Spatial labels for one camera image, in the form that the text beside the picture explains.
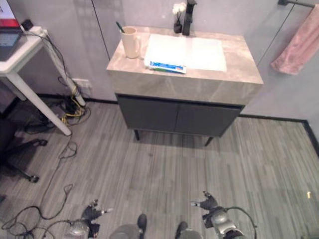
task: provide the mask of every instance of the office chair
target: office chair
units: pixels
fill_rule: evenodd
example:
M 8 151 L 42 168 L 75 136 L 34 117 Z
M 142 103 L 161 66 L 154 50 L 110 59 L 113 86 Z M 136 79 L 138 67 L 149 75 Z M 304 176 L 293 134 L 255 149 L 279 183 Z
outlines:
M 27 143 L 23 143 L 17 147 L 7 149 L 9 144 L 14 139 L 14 134 L 17 129 L 16 124 L 13 122 L 10 122 L 8 120 L 0 119 L 0 164 L 6 166 L 12 171 L 17 172 L 20 174 L 23 178 L 26 178 L 32 183 L 36 183 L 39 180 L 39 177 L 35 175 L 27 175 L 22 170 L 18 169 L 17 167 L 13 166 L 8 162 L 9 158 L 19 152 L 22 152 L 24 149 L 29 148 L 31 146 L 46 146 L 48 143 L 47 140 L 43 139 L 34 139 L 32 141 L 29 141 Z

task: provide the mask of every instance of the bathroom vanity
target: bathroom vanity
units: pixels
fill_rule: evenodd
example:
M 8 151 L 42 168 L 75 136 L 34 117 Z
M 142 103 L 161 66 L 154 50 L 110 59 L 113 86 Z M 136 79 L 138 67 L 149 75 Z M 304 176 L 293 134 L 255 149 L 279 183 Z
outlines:
M 187 68 L 186 74 L 147 69 L 144 56 L 150 34 L 173 30 L 136 27 L 142 40 L 141 56 L 125 57 L 119 43 L 107 72 L 128 128 L 221 137 L 263 85 L 243 36 L 191 32 L 189 37 L 218 39 L 227 71 Z

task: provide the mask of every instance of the towel rack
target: towel rack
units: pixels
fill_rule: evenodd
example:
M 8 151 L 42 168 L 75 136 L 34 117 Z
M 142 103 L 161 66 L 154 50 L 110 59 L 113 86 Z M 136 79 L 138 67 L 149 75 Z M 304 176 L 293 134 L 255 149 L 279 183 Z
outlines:
M 287 5 L 289 3 L 292 3 L 292 4 L 297 4 L 297 5 L 301 5 L 301 6 L 307 6 L 307 7 L 312 7 L 314 8 L 315 5 L 314 4 L 311 4 L 311 3 L 305 3 L 305 2 L 298 2 L 298 1 L 290 1 L 290 0 L 279 0 L 278 1 L 278 4 L 279 5 Z

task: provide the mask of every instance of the cabinet leg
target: cabinet leg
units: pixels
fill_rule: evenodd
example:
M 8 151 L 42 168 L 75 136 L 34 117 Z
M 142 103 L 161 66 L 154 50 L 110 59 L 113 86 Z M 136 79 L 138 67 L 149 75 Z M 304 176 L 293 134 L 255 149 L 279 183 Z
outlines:
M 134 130 L 134 134 L 135 134 L 135 138 L 137 141 L 140 141 L 140 134 L 139 134 L 139 131 L 138 130 Z
M 213 139 L 214 139 L 214 137 L 209 137 L 209 139 L 206 142 L 205 146 L 208 146 Z

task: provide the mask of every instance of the laptop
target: laptop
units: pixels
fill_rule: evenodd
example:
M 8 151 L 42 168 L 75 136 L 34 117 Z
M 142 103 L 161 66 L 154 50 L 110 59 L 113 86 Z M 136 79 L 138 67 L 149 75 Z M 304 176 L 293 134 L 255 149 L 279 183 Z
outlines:
M 23 44 L 23 31 L 7 0 L 0 0 L 0 61 L 6 61 Z

